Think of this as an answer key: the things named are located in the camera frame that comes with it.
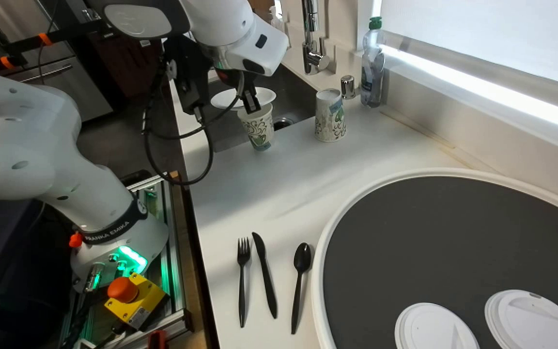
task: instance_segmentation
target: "yellow object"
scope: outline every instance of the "yellow object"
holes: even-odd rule
[[[154,281],[146,279],[144,275],[131,275],[129,277],[138,287],[138,297],[131,303],[123,303],[119,299],[109,299],[105,308],[119,316],[129,326],[140,330],[150,314],[162,305],[166,293]]]

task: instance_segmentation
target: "spoon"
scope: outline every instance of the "spoon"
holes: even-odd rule
[[[239,287],[239,320],[241,328],[245,328],[245,318],[247,318],[247,307],[245,307],[245,266],[249,264],[253,256],[253,246],[249,239],[239,241],[239,266],[241,266],[241,287]]]
[[[293,303],[293,334],[297,334],[299,318],[301,318],[301,279],[313,268],[313,246],[303,243],[295,254],[295,268],[299,272],[297,289],[295,289],[295,303]]]

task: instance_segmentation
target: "knife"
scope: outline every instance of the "knife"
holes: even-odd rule
[[[253,233],[253,235],[255,235],[257,250],[260,256],[260,264],[262,264],[268,308],[272,310],[274,318],[278,318],[278,297],[274,289],[272,272],[268,270],[268,262],[266,262],[266,244],[259,233]]]

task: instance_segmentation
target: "cup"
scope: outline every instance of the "cup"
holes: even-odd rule
[[[237,111],[249,142],[257,151],[266,151],[272,148],[276,130],[274,130],[274,105],[264,105],[260,111],[247,115],[245,109]]]
[[[344,99],[340,89],[317,93],[317,138],[322,142],[340,140],[346,134]]]

